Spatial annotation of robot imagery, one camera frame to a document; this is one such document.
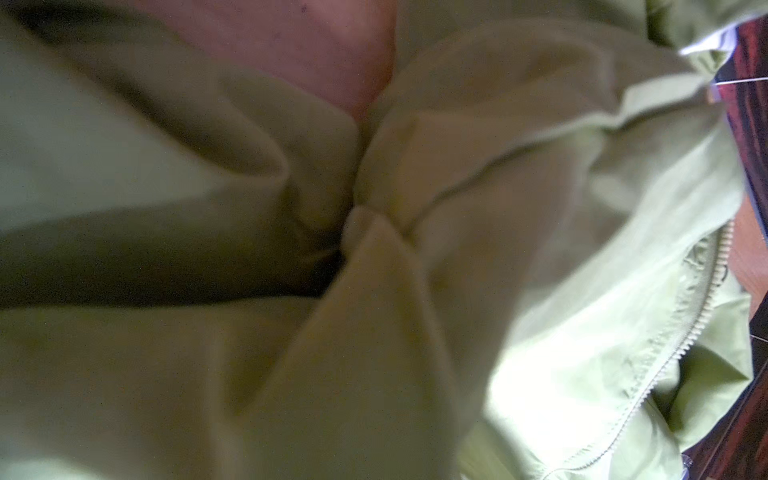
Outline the green jacket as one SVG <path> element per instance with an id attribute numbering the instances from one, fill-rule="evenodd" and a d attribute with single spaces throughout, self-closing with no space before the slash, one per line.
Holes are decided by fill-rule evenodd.
<path id="1" fill-rule="evenodd" d="M 402 1 L 363 122 L 1 5 L 5 479 L 679 479 L 753 377 L 702 40 L 763 1 Z"/>

